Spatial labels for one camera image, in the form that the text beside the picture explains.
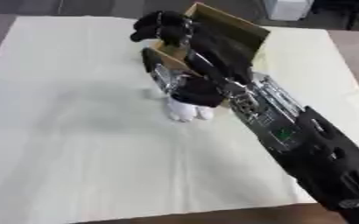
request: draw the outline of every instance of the brown cardboard box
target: brown cardboard box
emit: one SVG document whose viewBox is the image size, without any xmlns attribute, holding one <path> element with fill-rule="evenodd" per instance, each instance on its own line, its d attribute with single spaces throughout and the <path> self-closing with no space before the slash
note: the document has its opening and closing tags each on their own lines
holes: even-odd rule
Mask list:
<svg viewBox="0 0 359 224">
<path fill-rule="evenodd" d="M 240 47 L 243 54 L 250 60 L 253 60 L 269 34 L 267 30 L 260 26 L 207 6 L 204 3 L 195 3 L 187 10 L 185 15 L 202 22 L 211 29 L 222 32 L 225 37 L 230 39 L 231 44 Z M 167 67 L 188 70 L 187 65 L 183 62 L 185 57 L 184 50 L 164 45 L 162 41 L 158 41 L 152 49 L 161 56 Z"/>
</svg>

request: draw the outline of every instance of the white cloth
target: white cloth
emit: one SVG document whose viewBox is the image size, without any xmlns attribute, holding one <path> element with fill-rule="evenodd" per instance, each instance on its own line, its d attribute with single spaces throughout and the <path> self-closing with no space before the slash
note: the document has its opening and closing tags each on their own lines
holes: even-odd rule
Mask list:
<svg viewBox="0 0 359 224">
<path fill-rule="evenodd" d="M 214 118 L 214 109 L 209 107 L 194 106 L 167 98 L 167 107 L 170 118 L 177 122 L 190 123 L 194 118 L 211 120 Z"/>
<path fill-rule="evenodd" d="M 128 40 L 133 22 L 20 17 L 11 28 L 0 48 L 0 223 L 307 201 L 228 109 L 210 122 L 165 119 L 144 95 L 156 85 Z M 327 34 L 277 29 L 268 41 L 259 67 L 359 144 L 359 87 Z"/>
</svg>

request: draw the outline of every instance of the robotic hand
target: robotic hand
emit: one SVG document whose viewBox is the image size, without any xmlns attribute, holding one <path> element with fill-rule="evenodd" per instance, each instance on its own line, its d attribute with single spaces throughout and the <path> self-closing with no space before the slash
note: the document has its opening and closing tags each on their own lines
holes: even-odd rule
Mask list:
<svg viewBox="0 0 359 224">
<path fill-rule="evenodd" d="M 190 17 L 157 11 L 139 19 L 133 41 L 162 39 L 183 47 L 184 61 L 201 76 L 165 67 L 149 48 L 145 69 L 179 102 L 216 107 L 227 99 L 259 142 L 326 209 L 359 224 L 359 148 L 310 107 L 301 107 L 270 76 Z"/>
</svg>

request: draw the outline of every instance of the white object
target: white object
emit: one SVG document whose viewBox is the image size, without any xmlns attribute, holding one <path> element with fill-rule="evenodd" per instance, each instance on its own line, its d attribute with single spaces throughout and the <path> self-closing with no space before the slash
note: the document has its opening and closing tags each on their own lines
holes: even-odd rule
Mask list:
<svg viewBox="0 0 359 224">
<path fill-rule="evenodd" d="M 167 98 L 167 107 L 169 116 L 177 122 L 190 123 L 197 116 L 196 106 L 176 101 L 172 97 Z"/>
<path fill-rule="evenodd" d="M 271 20 L 297 21 L 310 10 L 311 0 L 264 0 Z"/>
<path fill-rule="evenodd" d="M 129 41 L 133 23 L 19 17 L 11 28 L 0 48 L 1 224 L 311 200 L 226 108 L 178 125 L 146 99 L 156 84 Z M 327 33 L 271 30 L 255 67 L 359 144 L 359 86 Z"/>
<path fill-rule="evenodd" d="M 214 109 L 210 107 L 196 107 L 198 116 L 202 120 L 212 120 L 214 118 Z"/>
</svg>

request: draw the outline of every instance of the floor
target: floor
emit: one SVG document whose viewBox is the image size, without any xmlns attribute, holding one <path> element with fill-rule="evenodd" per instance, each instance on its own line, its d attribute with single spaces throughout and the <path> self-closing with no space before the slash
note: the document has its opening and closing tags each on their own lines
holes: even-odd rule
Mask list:
<svg viewBox="0 0 359 224">
<path fill-rule="evenodd" d="M 271 21 L 260 0 L 199 0 L 259 25 L 344 29 L 346 17 L 330 11 L 297 22 Z M 140 18 L 156 10 L 184 11 L 194 0 L 0 0 L 0 14 L 50 16 L 114 16 Z M 354 30 L 359 31 L 359 19 Z"/>
</svg>

